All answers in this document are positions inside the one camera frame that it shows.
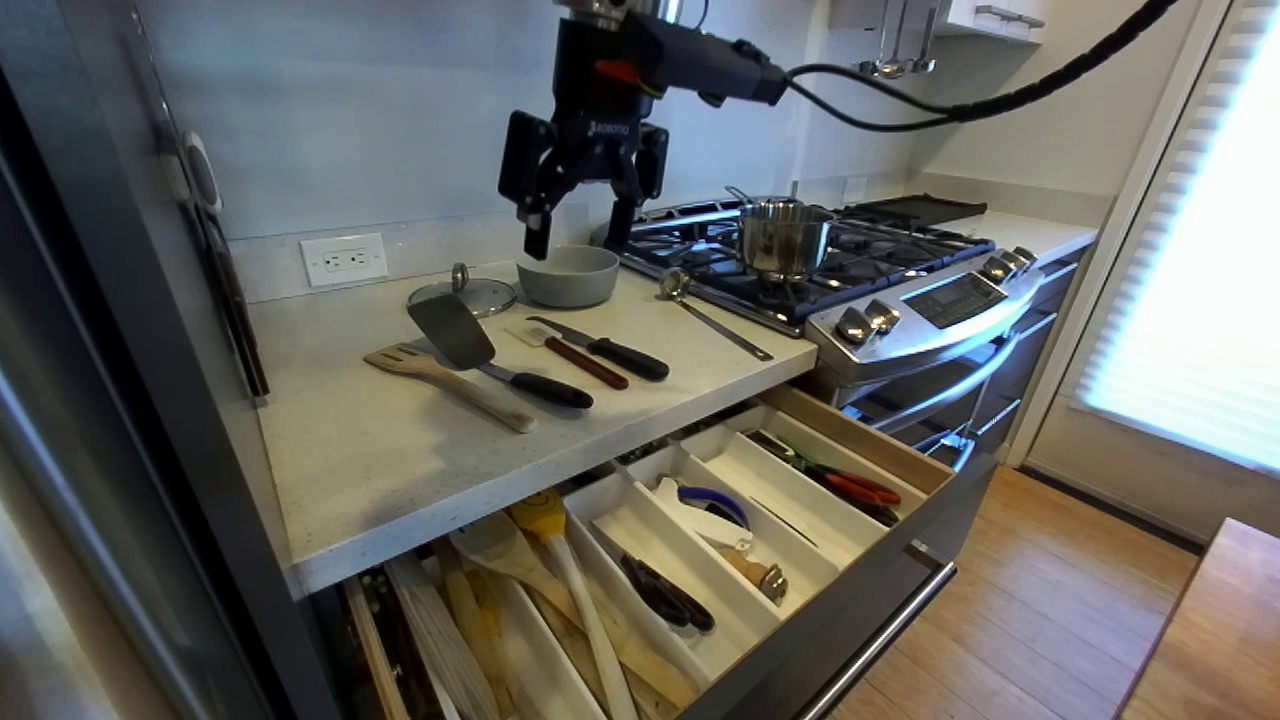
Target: oven door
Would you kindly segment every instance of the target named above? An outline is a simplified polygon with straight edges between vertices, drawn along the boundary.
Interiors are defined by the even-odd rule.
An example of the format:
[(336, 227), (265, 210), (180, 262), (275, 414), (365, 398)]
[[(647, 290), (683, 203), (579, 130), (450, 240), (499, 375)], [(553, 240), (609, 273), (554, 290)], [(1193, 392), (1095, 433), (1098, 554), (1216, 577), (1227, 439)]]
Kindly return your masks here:
[(839, 412), (897, 436), (908, 448), (965, 473), (986, 448), (986, 425), (976, 429), (992, 375), (1015, 357), (1015, 335), (994, 335), (948, 362), (900, 375)]

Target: wooden floor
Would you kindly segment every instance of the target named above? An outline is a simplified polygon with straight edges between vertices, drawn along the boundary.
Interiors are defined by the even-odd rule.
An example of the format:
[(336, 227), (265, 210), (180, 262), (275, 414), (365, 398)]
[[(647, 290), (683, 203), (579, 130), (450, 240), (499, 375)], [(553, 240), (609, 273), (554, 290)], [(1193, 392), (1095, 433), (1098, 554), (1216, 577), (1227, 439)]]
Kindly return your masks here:
[(1114, 715), (1193, 568), (1193, 552), (1001, 473), (961, 577), (834, 720)]

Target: robotic arm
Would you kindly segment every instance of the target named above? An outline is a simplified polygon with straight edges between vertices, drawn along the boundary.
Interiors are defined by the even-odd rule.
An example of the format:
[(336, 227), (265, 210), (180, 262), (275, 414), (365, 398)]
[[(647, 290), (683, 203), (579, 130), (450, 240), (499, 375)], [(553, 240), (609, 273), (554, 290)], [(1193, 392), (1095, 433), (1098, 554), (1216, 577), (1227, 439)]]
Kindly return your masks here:
[(514, 203), (529, 256), (549, 256), (554, 203), (588, 178), (611, 185), (604, 243), (623, 246), (635, 206), (663, 186), (668, 130), (642, 118), (668, 86), (707, 105), (775, 105), (787, 74), (748, 39), (729, 42), (623, 5), (573, 5), (560, 21), (554, 117), (508, 118), (499, 195)]

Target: stainless steel refrigerator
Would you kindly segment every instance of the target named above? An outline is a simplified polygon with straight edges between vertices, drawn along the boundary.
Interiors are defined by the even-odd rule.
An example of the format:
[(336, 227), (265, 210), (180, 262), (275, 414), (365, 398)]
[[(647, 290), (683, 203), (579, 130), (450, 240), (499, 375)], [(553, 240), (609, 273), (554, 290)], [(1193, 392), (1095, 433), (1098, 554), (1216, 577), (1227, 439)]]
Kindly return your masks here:
[(252, 492), (265, 375), (133, 7), (0, 0), (0, 58), (3, 711), (340, 715)]

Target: stainless steel pot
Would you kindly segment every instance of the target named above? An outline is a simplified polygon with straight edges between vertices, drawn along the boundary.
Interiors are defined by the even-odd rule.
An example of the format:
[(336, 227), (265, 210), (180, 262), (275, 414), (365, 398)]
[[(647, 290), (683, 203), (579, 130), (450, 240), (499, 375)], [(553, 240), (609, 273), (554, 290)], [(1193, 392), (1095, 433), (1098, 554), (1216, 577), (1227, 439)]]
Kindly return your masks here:
[(826, 256), (833, 210), (799, 201), (744, 203), (741, 262), (763, 280), (805, 280)]

